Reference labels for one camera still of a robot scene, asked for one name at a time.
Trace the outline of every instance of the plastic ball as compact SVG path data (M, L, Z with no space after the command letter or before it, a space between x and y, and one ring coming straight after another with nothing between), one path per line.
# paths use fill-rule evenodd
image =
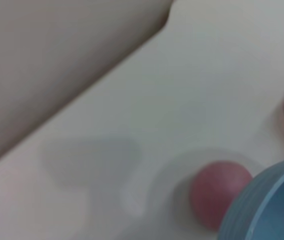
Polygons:
M191 207L199 221L218 231L232 201L251 180L249 171L235 162L218 161L203 168L190 190Z

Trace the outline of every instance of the blue bowl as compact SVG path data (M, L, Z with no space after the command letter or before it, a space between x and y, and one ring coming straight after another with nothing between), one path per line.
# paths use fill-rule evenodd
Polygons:
M284 161L257 175L233 201L218 240L284 240Z

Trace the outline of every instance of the pink ball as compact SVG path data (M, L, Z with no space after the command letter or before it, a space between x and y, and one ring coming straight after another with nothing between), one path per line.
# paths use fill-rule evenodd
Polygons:
M249 171L235 162L218 161L203 168L190 192L192 209L201 223L218 231L232 201L251 180Z

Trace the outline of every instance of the blue container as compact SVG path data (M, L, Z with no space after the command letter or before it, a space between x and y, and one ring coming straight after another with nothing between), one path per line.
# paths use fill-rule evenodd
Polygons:
M218 240L284 240L284 161L257 175L233 201Z

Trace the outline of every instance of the bowl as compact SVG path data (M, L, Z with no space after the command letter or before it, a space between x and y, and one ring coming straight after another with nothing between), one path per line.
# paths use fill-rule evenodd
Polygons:
M284 240L284 161L257 175L233 201L218 240Z

